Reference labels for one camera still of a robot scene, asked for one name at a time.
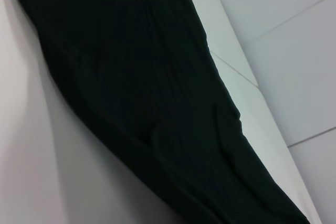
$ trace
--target black cloth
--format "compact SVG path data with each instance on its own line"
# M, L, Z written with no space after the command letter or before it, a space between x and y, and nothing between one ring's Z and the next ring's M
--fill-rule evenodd
M188 223L308 223L243 136L192 0L19 1L74 112Z

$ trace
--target black garment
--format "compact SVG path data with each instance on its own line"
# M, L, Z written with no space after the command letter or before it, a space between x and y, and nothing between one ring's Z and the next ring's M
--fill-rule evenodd
M191 0L20 0L86 126L189 223L308 223L242 134Z

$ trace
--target black fabric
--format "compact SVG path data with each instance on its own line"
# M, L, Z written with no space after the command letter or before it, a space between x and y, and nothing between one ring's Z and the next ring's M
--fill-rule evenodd
M243 136L191 0L19 1L74 112L187 222L308 223Z

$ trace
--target ribbed fabric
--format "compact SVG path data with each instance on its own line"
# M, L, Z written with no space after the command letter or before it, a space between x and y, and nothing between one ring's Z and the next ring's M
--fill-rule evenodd
M187 222L308 223L243 136L191 0L19 1L74 112Z

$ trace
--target white wall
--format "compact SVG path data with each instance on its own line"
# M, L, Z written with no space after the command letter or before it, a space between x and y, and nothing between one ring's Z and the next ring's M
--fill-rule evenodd
M221 0L324 224L336 223L336 0Z

